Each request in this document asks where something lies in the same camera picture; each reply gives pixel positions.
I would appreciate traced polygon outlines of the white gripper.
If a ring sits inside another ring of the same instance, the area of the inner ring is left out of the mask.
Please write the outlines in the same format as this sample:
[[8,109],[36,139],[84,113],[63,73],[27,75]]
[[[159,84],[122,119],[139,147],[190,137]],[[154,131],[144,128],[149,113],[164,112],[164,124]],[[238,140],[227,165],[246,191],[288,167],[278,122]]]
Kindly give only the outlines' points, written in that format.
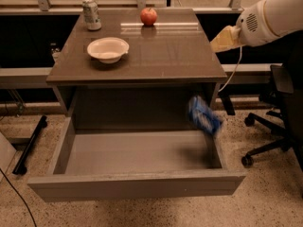
[[266,0],[257,2],[244,10],[237,20],[237,26],[226,26],[210,42],[215,53],[241,46],[260,46],[279,38],[270,28],[265,16]]

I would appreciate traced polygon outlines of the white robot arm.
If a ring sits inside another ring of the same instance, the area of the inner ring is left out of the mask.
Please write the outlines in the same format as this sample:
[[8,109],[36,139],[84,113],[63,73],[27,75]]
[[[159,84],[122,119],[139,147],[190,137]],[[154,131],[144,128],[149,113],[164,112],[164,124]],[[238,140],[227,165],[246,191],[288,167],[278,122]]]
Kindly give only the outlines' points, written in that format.
[[211,42],[214,52],[260,46],[303,29],[303,0],[261,0],[226,26]]

